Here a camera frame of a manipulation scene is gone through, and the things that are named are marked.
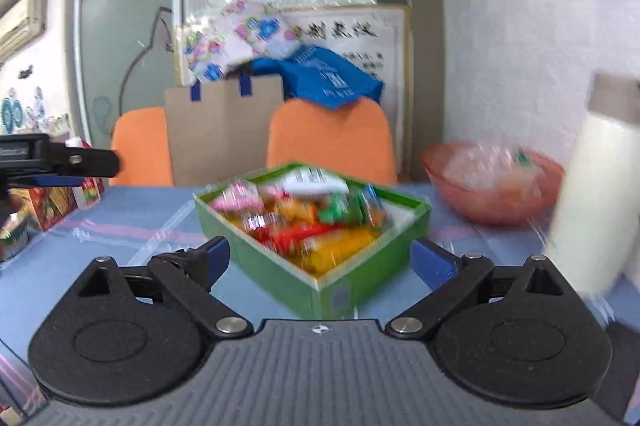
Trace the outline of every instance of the white bottle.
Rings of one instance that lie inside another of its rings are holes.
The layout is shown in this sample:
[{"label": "white bottle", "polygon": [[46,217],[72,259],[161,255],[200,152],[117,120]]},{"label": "white bottle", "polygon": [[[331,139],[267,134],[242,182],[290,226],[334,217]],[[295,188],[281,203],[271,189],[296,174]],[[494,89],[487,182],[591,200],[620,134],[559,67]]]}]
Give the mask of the white bottle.
[{"label": "white bottle", "polygon": [[610,290],[640,216],[640,81],[598,75],[545,253],[583,295]]}]

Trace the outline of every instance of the plastic bag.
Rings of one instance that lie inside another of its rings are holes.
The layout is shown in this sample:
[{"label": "plastic bag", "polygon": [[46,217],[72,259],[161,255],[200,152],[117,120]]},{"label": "plastic bag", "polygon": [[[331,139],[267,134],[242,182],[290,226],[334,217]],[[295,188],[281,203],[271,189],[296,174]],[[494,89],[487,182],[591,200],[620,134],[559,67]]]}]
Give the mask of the plastic bag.
[{"label": "plastic bag", "polygon": [[333,51],[313,45],[303,45],[286,60],[259,58],[253,72],[281,75],[285,99],[307,99],[332,109],[362,96],[380,102],[384,87]]},{"label": "plastic bag", "polygon": [[184,55],[194,81],[222,79],[230,70],[251,61],[256,54],[224,20],[205,19],[187,26]]},{"label": "plastic bag", "polygon": [[261,56],[283,60],[302,45],[282,15],[269,5],[238,0],[223,9],[222,17]]},{"label": "plastic bag", "polygon": [[536,180],[542,173],[522,149],[478,145],[458,150],[442,175],[469,190],[539,197],[542,193]]}]

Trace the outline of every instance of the snack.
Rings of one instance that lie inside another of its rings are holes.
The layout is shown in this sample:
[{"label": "snack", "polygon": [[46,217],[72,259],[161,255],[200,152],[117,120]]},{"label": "snack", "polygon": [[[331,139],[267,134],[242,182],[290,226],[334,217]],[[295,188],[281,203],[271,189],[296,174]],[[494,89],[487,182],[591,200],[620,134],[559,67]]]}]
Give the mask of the snack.
[{"label": "snack", "polygon": [[316,221],[316,206],[311,202],[287,197],[276,202],[276,209],[287,220],[299,219],[310,224]]},{"label": "snack", "polygon": [[241,223],[241,229],[261,244],[266,244],[271,240],[274,232],[286,226],[282,217],[276,212],[265,215],[245,215]]},{"label": "snack", "polygon": [[289,194],[281,187],[274,185],[258,186],[258,194],[265,204],[273,204],[274,202],[289,196]]},{"label": "snack", "polygon": [[322,197],[332,193],[349,192],[344,180],[318,168],[303,167],[293,170],[277,185],[292,197]]},{"label": "snack", "polygon": [[239,0],[227,5],[222,16],[262,56],[284,60],[302,45],[282,15],[269,5]]},{"label": "snack", "polygon": [[378,234],[369,228],[344,229],[304,240],[302,267],[314,276],[322,276],[371,244]]},{"label": "snack", "polygon": [[0,263],[21,252],[29,241],[28,212],[25,209],[17,209],[22,205],[18,197],[12,197],[11,202],[16,207],[16,212],[11,213],[0,229]]},{"label": "snack", "polygon": [[365,217],[356,197],[335,194],[329,198],[328,207],[318,213],[318,220],[323,224],[358,226],[364,223]]},{"label": "snack", "polygon": [[209,206],[222,213],[245,211],[260,213],[264,209],[258,188],[255,184],[243,180],[229,184],[219,197],[209,203]]},{"label": "snack", "polygon": [[254,50],[223,21],[187,30],[184,55],[199,81],[222,79],[230,70],[255,58]]},{"label": "snack", "polygon": [[388,216],[371,184],[367,185],[367,187],[358,194],[358,201],[364,214],[365,223],[370,228],[379,231],[382,230],[386,225]]},{"label": "snack", "polygon": [[309,238],[310,236],[316,236],[317,234],[324,234],[329,231],[333,231],[334,226],[328,226],[325,224],[302,224],[292,228],[284,229],[277,234],[274,234],[271,239],[276,251],[284,256],[289,256],[296,251],[297,242]]}]

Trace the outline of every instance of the blue gripper pad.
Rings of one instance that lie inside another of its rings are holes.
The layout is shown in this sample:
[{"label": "blue gripper pad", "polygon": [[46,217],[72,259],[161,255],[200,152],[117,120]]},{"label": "blue gripper pad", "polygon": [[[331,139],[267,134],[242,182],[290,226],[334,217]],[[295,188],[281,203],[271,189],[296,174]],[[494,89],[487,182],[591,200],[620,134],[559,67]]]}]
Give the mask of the blue gripper pad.
[{"label": "blue gripper pad", "polygon": [[458,275],[455,256],[444,249],[442,251],[449,255],[449,258],[442,252],[434,250],[426,240],[414,240],[411,244],[409,253],[411,268],[432,291]]}]

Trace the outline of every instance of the door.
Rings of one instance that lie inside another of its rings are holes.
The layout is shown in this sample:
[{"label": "door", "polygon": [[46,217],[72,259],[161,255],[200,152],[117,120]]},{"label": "door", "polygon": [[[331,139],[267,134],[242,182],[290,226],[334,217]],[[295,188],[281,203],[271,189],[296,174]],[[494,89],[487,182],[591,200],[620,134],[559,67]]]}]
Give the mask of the door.
[{"label": "door", "polygon": [[121,114],[164,106],[164,90],[176,83],[171,4],[171,0],[81,0],[80,63],[95,148],[110,148],[111,130]]}]

